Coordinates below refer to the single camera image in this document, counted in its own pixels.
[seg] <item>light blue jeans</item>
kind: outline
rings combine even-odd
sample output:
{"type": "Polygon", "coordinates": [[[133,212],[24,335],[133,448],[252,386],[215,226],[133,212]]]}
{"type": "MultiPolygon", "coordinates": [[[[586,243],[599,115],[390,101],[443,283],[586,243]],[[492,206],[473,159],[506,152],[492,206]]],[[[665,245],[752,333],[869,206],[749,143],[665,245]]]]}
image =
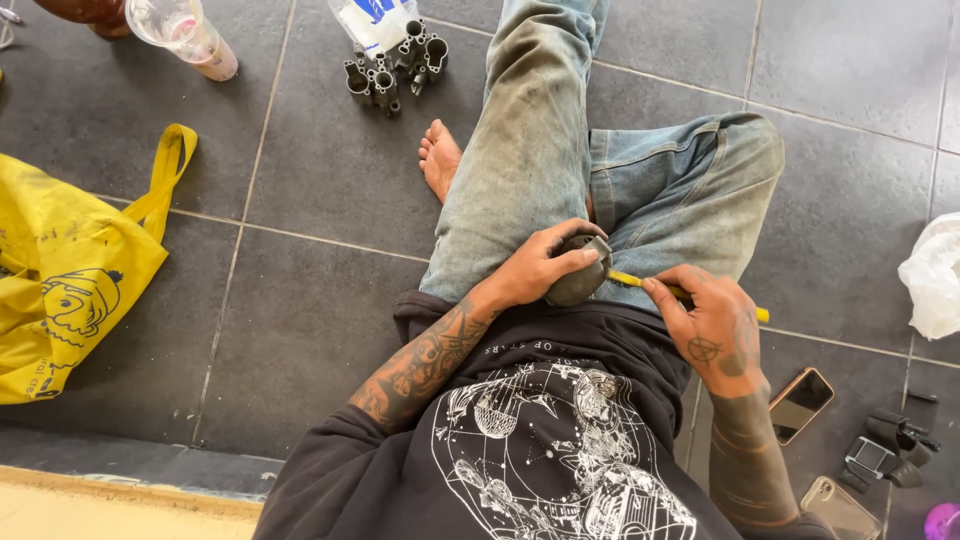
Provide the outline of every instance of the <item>light blue jeans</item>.
{"type": "MultiPolygon", "coordinates": [[[[609,0],[506,0],[487,53],[485,105],[437,224],[420,290],[459,302],[530,236],[570,217],[610,236],[613,267],[678,264],[738,280],[783,170],[752,112],[650,131],[587,129],[589,66],[609,0]]],[[[595,298],[656,312],[638,288],[595,298]]]]}

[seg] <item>person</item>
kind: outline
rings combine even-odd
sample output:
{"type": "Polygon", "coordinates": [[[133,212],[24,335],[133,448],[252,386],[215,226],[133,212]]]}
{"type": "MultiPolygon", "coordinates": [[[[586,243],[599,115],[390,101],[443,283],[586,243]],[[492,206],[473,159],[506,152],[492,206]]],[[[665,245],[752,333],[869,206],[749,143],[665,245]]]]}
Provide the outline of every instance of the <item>person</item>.
{"type": "Polygon", "coordinates": [[[467,150],[440,120],[421,142],[444,206],[394,315],[407,344],[303,437],[254,538],[833,538],[797,506],[736,284],[780,137],[751,112],[588,131],[608,4],[505,1],[467,150]],[[575,234],[642,288],[543,301],[598,257],[555,257],[575,234]],[[714,408],[709,498],[672,455],[691,367],[714,408]]]}

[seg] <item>tattooed arm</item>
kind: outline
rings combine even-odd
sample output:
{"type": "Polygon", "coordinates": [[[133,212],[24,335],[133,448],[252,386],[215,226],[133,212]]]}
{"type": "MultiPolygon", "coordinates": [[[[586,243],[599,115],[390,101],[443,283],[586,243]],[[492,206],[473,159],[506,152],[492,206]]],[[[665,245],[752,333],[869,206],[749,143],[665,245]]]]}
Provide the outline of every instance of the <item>tattooed arm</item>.
{"type": "Polygon", "coordinates": [[[800,517],[770,421],[760,371],[756,306],[730,278],[684,264],[643,280],[677,350],[713,401],[710,498],[737,528],[776,528],[800,517]],[[665,283],[692,296],[687,312],[665,283]]]}
{"type": "Polygon", "coordinates": [[[538,300],[560,277],[596,261],[595,250],[550,258],[565,239],[576,234],[606,238],[596,225],[579,218],[534,233],[460,304],[376,370],[349,402],[387,433],[407,429],[500,312],[538,300]]]}

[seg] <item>brown bottle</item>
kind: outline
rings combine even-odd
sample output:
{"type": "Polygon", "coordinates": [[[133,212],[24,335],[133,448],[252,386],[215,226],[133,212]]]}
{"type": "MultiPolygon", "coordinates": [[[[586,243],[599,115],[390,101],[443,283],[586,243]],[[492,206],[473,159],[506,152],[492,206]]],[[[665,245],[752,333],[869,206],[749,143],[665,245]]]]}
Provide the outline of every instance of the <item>brown bottle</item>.
{"type": "Polygon", "coordinates": [[[44,10],[71,22],[83,23],[97,36],[114,38],[130,34],[124,15],[126,0],[34,0],[44,10]]]}

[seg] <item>black t-shirt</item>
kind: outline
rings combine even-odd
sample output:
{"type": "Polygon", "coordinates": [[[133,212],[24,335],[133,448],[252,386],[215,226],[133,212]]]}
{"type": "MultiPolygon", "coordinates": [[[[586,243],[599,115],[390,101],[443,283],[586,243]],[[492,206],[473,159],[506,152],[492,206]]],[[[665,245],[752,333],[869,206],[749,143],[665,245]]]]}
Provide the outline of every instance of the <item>black t-shirt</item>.
{"type": "MultiPolygon", "coordinates": [[[[451,308],[405,293],[401,337],[451,308]]],[[[254,538],[741,538],[673,459],[689,375],[642,309],[508,309],[412,430],[346,405],[308,431],[254,538]]],[[[806,517],[769,537],[832,535],[806,517]]]]}

